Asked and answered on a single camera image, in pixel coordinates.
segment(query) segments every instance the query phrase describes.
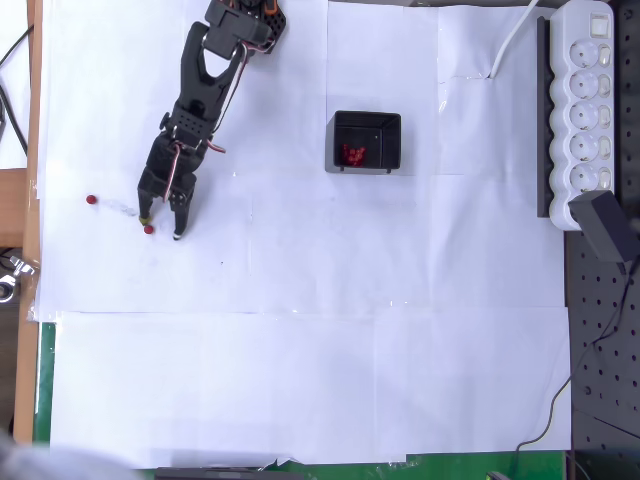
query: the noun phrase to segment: white cable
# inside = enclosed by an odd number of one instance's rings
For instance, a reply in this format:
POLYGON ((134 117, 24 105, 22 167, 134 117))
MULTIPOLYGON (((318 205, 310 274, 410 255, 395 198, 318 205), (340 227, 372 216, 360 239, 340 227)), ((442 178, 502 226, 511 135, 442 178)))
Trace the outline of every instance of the white cable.
POLYGON ((582 471, 582 473, 584 474, 587 480, 591 480, 591 477, 589 476, 589 474, 586 472, 584 468, 582 468, 582 465, 580 465, 575 458, 571 457, 567 452, 565 452, 564 454, 567 456, 569 460, 571 460, 573 463, 576 464, 576 467, 578 467, 580 471, 582 471))
POLYGON ((216 124, 216 127, 213 129, 213 133, 216 133, 220 128, 220 125, 222 125, 222 120, 224 120, 224 116, 226 115, 227 110, 229 109, 231 100, 233 100, 233 96, 235 95, 236 90, 238 89, 238 85, 240 84, 240 78, 242 78, 242 72, 244 72, 244 68, 247 66, 247 62, 249 61, 249 49, 247 48, 247 45, 244 42, 241 42, 241 45, 242 45, 242 60, 240 62, 240 68, 238 68, 238 71, 236 71, 236 74, 233 77, 234 87, 233 88, 229 87, 229 92, 231 93, 227 93, 227 98, 225 99, 225 102, 222 107, 222 115, 220 115, 220 118, 218 119, 218 123, 216 124))
POLYGON ((173 184, 173 177, 176 174, 176 168, 178 167, 178 158, 180 158, 180 145, 178 145, 178 143, 174 143, 173 148, 175 148, 176 154, 173 157, 173 162, 171 163, 171 173, 169 173, 167 190, 165 190, 164 197, 162 197, 162 201, 164 203, 167 203, 167 200, 169 199, 169 193, 171 192, 171 185, 173 184))
POLYGON ((529 6, 527 7, 527 9, 522 14, 522 17, 520 17, 520 20, 518 20, 518 23, 516 23, 516 26, 513 27, 513 30, 511 30, 511 33, 509 33, 509 35, 507 35, 507 38, 502 43, 502 46, 500 47, 500 50, 498 50, 498 56, 496 57, 496 61, 493 62, 493 68, 491 69, 491 73, 489 74, 489 78, 494 78, 496 76, 498 68, 500 67, 500 62, 502 61, 502 56, 504 55, 504 51, 507 49, 507 46, 511 42, 511 39, 516 34, 518 29, 522 26, 524 21, 529 16, 529 13, 531 13, 531 10, 533 10, 533 7, 535 7, 537 3, 538 3, 538 0, 531 0, 531 3, 529 3, 529 6))

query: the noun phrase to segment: wooden table edge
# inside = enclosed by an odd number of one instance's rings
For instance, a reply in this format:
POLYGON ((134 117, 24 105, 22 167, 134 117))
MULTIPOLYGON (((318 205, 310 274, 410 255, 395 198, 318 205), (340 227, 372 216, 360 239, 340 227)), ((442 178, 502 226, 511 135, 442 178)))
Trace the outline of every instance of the wooden table edge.
MULTIPOLYGON (((27 155, 26 208, 22 255, 40 265, 40 204, 37 199, 38 133, 42 73, 42 0, 27 0, 27 18, 34 25, 30 40, 31 107, 29 115, 29 151, 27 155)), ((18 324, 18 358, 13 436, 17 442, 33 441, 36 378, 38 364, 38 324, 30 322, 29 312, 35 299, 35 282, 22 282, 18 324)))

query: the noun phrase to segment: power strip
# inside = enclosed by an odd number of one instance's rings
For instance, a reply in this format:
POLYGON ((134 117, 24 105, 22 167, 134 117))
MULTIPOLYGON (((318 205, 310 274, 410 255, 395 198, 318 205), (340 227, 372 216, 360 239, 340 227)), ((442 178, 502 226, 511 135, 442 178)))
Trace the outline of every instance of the power strip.
POLYGON ((570 0, 551 16, 549 216, 561 230, 580 230, 569 211, 575 197, 615 192, 613 26, 611 7, 600 1, 570 0))

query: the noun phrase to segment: wire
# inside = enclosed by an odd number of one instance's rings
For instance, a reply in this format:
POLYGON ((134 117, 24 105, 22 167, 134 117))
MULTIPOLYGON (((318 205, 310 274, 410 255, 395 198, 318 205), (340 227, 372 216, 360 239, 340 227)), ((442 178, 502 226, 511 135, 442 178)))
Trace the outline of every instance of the wire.
POLYGON ((247 66, 247 62, 249 61, 249 49, 247 48, 247 44, 242 42, 242 66, 240 67, 240 72, 238 73, 238 80, 236 80, 236 84, 231 91, 231 96, 229 97, 229 101, 227 105, 224 107, 224 112, 222 112, 222 116, 220 117, 220 121, 216 128, 213 129, 213 133, 216 133, 222 125, 222 120, 224 120, 224 116, 227 114, 227 110, 229 110, 229 105, 231 105, 231 100, 233 100, 233 96, 236 94, 236 90, 238 89, 238 85, 240 85, 240 79, 242 78, 242 73, 244 72, 244 67, 247 66))
POLYGON ((20 130, 20 127, 18 126, 18 120, 16 120, 16 116, 13 113, 13 108, 11 108, 11 104, 9 103, 9 99, 7 98, 7 94, 5 93, 4 89, 2 88, 2 85, 0 85, 0 108, 2 108, 2 105, 4 105, 4 108, 7 110, 7 117, 9 117, 9 121, 11 122, 11 126, 13 127, 13 129, 16 132, 16 136, 18 137, 18 141, 20 142, 20 145, 22 146, 22 150, 24 150, 24 153, 27 153, 27 141, 24 139, 24 135, 22 134, 22 131, 20 130))
POLYGON ((11 263, 11 257, 7 255, 7 253, 11 252, 13 250, 13 248, 5 248, 2 251, 0 251, 0 267, 4 268, 5 270, 9 270, 9 271, 14 271, 15 267, 13 266, 13 264, 11 263), (3 262, 3 260, 9 260, 9 266, 6 266, 3 262))
POLYGON ((16 49, 16 47, 18 45, 20 45, 20 43, 22 42, 22 40, 24 40, 31 32, 33 32, 33 25, 31 25, 29 28, 27 28, 27 31, 24 32, 22 35, 20 35, 20 38, 16 41, 16 43, 14 43, 13 45, 11 45, 11 48, 9 49, 9 51, 7 53, 4 54, 4 57, 2 57, 2 60, 0 60, 0 67, 2 66, 2 64, 5 62, 5 60, 7 58, 9 58, 9 55, 11 55, 11 53, 16 49))
MULTIPOLYGON (((31 33, 33 31, 33 25, 31 25, 29 28, 27 28, 27 31, 24 32, 20 38, 16 41, 16 43, 14 43, 11 48, 9 49, 9 51, 7 53, 5 53, 4 57, 2 57, 2 60, 0 60, 0 67, 4 64, 4 62, 7 60, 7 58, 9 58, 9 56, 11 55, 11 53, 16 49, 16 47, 18 45, 20 45, 20 43, 29 36, 29 33, 31 33)), ((2 105, 4 105, 4 108, 7 110, 7 117, 9 117, 9 121, 11 122, 11 126, 13 127, 13 129, 16 132, 16 136, 18 137, 18 141, 20 142, 20 145, 22 146, 22 150, 24 150, 24 153, 27 153, 27 141, 24 139, 24 135, 22 134, 22 130, 20 130, 20 126, 18 125, 18 121, 16 120, 16 116, 13 113, 13 109, 11 108, 11 104, 9 103, 9 98, 7 97, 6 92, 4 91, 4 89, 2 88, 2 86, 0 85, 0 108, 2 108, 2 105)))
POLYGON ((618 304, 616 309, 613 311, 613 314, 611 315, 611 318, 609 319, 609 322, 607 323, 607 325, 604 327, 604 330, 602 331, 602 333, 600 334, 600 336, 598 338, 593 340, 587 346, 587 348, 585 348, 584 352, 582 352, 582 355, 578 359, 578 362, 574 365, 573 370, 569 374, 569 378, 567 378, 567 381, 564 382, 564 384, 560 387, 560 389, 553 396, 553 399, 551 400, 551 407, 549 409, 549 420, 547 421, 547 426, 544 428, 544 431, 540 435, 538 435, 536 438, 534 438, 533 440, 527 440, 526 442, 522 442, 516 447, 516 461, 515 461, 514 470, 517 471, 517 469, 518 469, 518 454, 520 453, 520 449, 522 447, 524 447, 525 445, 531 445, 532 443, 536 443, 536 442, 540 441, 547 434, 547 432, 549 431, 549 428, 551 427, 551 420, 553 419, 553 407, 554 407, 554 405, 556 403, 556 399, 562 393, 562 391, 567 387, 567 385, 569 385, 569 382, 571 381, 571 379, 575 375, 576 371, 578 370, 580 365, 582 365, 582 360, 584 360, 585 355, 590 350, 589 347, 595 347, 596 343, 601 342, 602 340, 605 340, 605 339, 611 337, 612 335, 614 335, 618 331, 618 326, 620 325, 620 322, 622 321, 622 311, 624 309, 624 303, 625 303, 625 301, 627 299, 627 293, 629 291, 629 285, 631 284, 631 278, 633 277, 633 274, 635 273, 636 269, 638 268, 639 261, 640 261, 640 257, 636 257, 634 259, 633 263, 631 264, 631 268, 629 269, 629 273, 628 273, 628 276, 627 276, 627 281, 625 282, 624 292, 622 294, 622 298, 620 299, 620 303, 618 304), (617 325, 615 325, 613 330, 610 333, 607 334, 606 332, 609 329, 609 327, 611 326, 611 324, 613 323, 613 320, 615 319, 616 314, 618 312, 620 312, 620 315, 618 316, 617 325))
POLYGON ((566 452, 565 452, 565 455, 567 456, 567 458, 568 458, 569 460, 571 460, 573 463, 575 463, 575 464, 576 464, 576 467, 578 467, 578 468, 580 469, 580 471, 584 474, 584 476, 585 476, 585 478, 586 478, 587 480, 591 480, 591 477, 589 476, 589 474, 586 472, 586 470, 585 470, 584 468, 582 468, 582 465, 580 465, 580 464, 578 463, 578 461, 577 461, 575 458, 573 458, 571 455, 569 455, 569 454, 568 454, 568 453, 566 453, 566 452))
POLYGON ((269 39, 267 40, 268 42, 270 42, 270 44, 267 47, 255 47, 253 45, 249 45, 246 42, 242 42, 244 44, 245 47, 247 47, 247 50, 252 50, 254 52, 260 52, 260 53, 267 53, 269 50, 271 50, 271 47, 273 46, 273 39, 269 39))
POLYGON ((224 148, 222 148, 222 147, 219 147, 218 145, 214 145, 214 144, 213 144, 213 143, 211 143, 211 142, 207 142, 207 144, 209 145, 209 148, 210 148, 211 150, 213 150, 214 152, 218 152, 218 153, 227 153, 227 150, 226 150, 226 149, 224 149, 224 148))
POLYGON ((513 30, 511 30, 511 33, 509 33, 509 35, 507 35, 507 38, 505 38, 504 42, 502 42, 502 46, 500 47, 500 50, 498 50, 498 55, 496 56, 496 60, 493 62, 493 68, 491 69, 489 78, 494 78, 496 76, 496 73, 498 72, 498 68, 500 67, 500 62, 502 61, 502 56, 504 55, 504 52, 507 49, 507 46, 509 45, 509 43, 511 43, 513 36, 520 29, 520 27, 522 26, 526 18, 529 16, 529 13, 531 13, 531 10, 533 10, 533 7, 535 7, 537 3, 538 3, 538 0, 531 0, 531 2, 529 3, 529 6, 527 6, 527 9, 524 11, 522 16, 520 17, 520 20, 518 20, 518 23, 516 23, 516 26, 513 27, 513 30))
POLYGON ((173 163, 171 165, 171 173, 169 174, 169 181, 167 182, 167 190, 164 192, 164 197, 162 201, 167 203, 167 199, 169 198, 169 192, 171 191, 171 185, 173 184, 173 177, 176 174, 176 167, 178 166, 178 157, 180 157, 180 144, 178 142, 173 144, 176 154, 173 157, 173 163))

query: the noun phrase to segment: metal clamp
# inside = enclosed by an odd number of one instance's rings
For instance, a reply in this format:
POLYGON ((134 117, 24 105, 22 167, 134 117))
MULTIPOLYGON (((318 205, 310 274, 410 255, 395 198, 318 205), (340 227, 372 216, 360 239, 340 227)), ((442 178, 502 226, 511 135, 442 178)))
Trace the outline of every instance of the metal clamp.
POLYGON ((16 291, 17 279, 20 275, 33 275, 36 269, 18 257, 11 257, 9 260, 15 267, 10 275, 0 278, 0 303, 11 301, 16 291))

